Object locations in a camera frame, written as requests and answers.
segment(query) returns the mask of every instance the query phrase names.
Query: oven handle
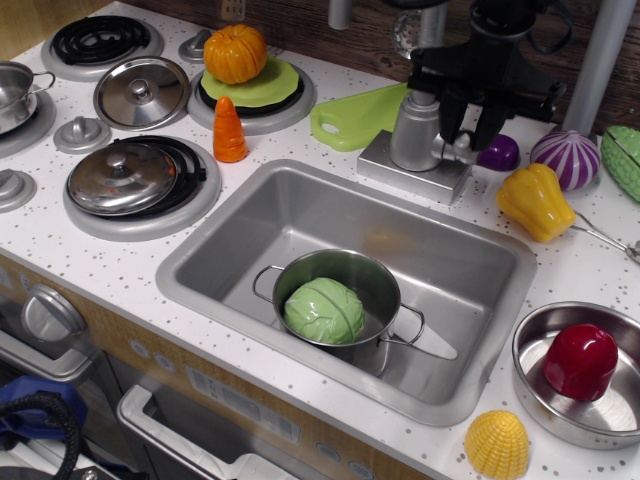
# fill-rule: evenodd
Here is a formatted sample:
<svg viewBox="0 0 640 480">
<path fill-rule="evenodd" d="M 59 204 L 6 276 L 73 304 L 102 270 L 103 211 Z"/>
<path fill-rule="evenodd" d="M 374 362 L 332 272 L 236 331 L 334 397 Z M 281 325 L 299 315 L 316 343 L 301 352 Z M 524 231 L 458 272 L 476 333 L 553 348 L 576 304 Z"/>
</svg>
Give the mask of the oven handle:
<svg viewBox="0 0 640 480">
<path fill-rule="evenodd" d="M 53 360 L 1 330 L 0 360 L 27 375 L 75 385 L 83 381 L 93 367 L 89 357 L 73 348 Z"/>
<path fill-rule="evenodd" d="M 147 415 L 144 410 L 152 399 L 149 390 L 132 386 L 118 404 L 118 420 L 146 444 L 158 448 L 190 471 L 212 480 L 297 480 L 253 453 L 241 455 L 232 464 L 225 463 Z"/>
</svg>

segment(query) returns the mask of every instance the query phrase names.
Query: white speckled countertop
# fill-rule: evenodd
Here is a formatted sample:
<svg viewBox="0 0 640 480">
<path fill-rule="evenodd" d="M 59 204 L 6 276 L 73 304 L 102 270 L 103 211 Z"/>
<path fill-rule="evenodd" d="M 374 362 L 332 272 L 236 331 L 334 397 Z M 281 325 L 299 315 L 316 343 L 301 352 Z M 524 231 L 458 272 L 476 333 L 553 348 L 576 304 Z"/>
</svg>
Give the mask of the white speckled countertop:
<svg viewBox="0 0 640 480">
<path fill-rule="evenodd" d="M 190 78 L 202 71 L 202 65 L 185 63 L 177 54 L 178 46 L 200 27 L 119 3 L 110 4 L 99 13 L 132 16 L 155 26 L 165 39 L 162 56 L 177 61 Z M 318 102 L 392 83 L 289 52 L 282 53 L 280 58 L 310 76 L 317 86 Z M 43 70 L 39 46 L 15 60 L 34 71 Z M 64 212 L 63 185 L 82 157 L 55 151 L 53 133 L 77 115 L 95 117 L 94 88 L 95 84 L 58 80 L 49 90 L 57 105 L 53 128 L 34 146 L 0 159 L 0 170 L 24 171 L 38 184 L 36 196 L 26 206 L 0 214 L 0 254 L 213 359 L 434 478 L 483 478 L 466 460 L 463 440 L 473 418 L 493 409 L 513 411 L 526 426 L 531 457 L 525 478 L 638 478 L 637 447 L 610 452 L 579 448 L 554 437 L 527 414 L 513 389 L 510 342 L 505 344 L 471 417 L 454 427 L 439 429 L 389 411 L 285 355 L 165 298 L 155 283 L 156 269 L 201 222 L 162 239 L 118 243 L 81 232 Z M 517 140 L 526 161 L 532 145 L 549 128 L 517 119 L 508 122 L 504 133 Z M 153 133 L 184 138 L 211 150 L 211 131 L 189 117 Z M 115 138 L 134 135 L 137 134 L 114 131 Z M 218 205 L 261 164 L 293 158 L 526 243 L 537 256 L 538 271 L 516 324 L 535 308 L 567 300 L 597 303 L 640 319 L 640 297 L 633 293 L 640 286 L 640 265 L 621 251 L 573 230 L 549 244 L 534 242 L 519 225 L 502 216 L 495 204 L 496 190 L 506 174 L 475 167 L 461 198 L 446 206 L 358 176 L 356 159 L 360 152 L 337 153 L 319 143 L 311 135 L 308 117 L 274 134 L 247 137 L 247 143 L 248 158 L 237 164 L 220 165 L 223 189 Z M 640 240 L 640 205 L 627 197 L 606 171 L 601 170 L 597 181 L 586 189 L 567 194 L 567 199 L 577 211 L 614 237 L 625 243 Z"/>
</svg>

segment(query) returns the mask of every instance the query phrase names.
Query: sink basin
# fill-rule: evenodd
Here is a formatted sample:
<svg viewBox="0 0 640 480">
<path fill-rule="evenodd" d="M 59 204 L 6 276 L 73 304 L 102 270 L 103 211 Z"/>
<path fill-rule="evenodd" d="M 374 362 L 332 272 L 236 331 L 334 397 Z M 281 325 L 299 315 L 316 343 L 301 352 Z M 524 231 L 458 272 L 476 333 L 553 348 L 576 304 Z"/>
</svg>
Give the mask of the sink basin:
<svg viewBox="0 0 640 480">
<path fill-rule="evenodd" d="M 390 344 L 377 376 L 281 330 L 252 284 L 269 265 L 342 248 L 395 276 L 402 302 L 458 352 Z M 536 262 L 522 242 L 294 160 L 261 166 L 161 264 L 169 298 L 421 423 L 468 417 L 517 320 Z M 279 271 L 259 277 L 268 298 Z"/>
</svg>

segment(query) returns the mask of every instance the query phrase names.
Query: dishwasher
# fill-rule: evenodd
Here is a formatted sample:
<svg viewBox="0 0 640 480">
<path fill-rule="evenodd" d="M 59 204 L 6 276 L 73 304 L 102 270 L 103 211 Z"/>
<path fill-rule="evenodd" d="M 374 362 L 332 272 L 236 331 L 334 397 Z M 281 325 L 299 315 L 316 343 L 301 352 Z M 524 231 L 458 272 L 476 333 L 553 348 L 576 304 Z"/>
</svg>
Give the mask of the dishwasher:
<svg viewBox="0 0 640 480">
<path fill-rule="evenodd" d="M 330 480 L 179 392 L 109 357 L 126 393 L 117 416 L 154 480 Z M 241 394 L 225 389 L 234 402 Z"/>
</svg>

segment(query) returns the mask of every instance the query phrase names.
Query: yellow corn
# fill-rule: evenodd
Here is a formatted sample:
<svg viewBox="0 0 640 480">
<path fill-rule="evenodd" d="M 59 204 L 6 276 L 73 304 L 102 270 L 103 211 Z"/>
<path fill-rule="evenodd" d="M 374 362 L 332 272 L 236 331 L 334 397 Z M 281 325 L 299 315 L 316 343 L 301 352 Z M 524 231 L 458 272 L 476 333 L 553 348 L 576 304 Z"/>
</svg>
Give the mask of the yellow corn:
<svg viewBox="0 0 640 480">
<path fill-rule="evenodd" d="M 473 468 L 489 478 L 513 480 L 527 470 L 527 432 L 520 419 L 506 410 L 478 416 L 467 430 L 464 449 Z"/>
</svg>

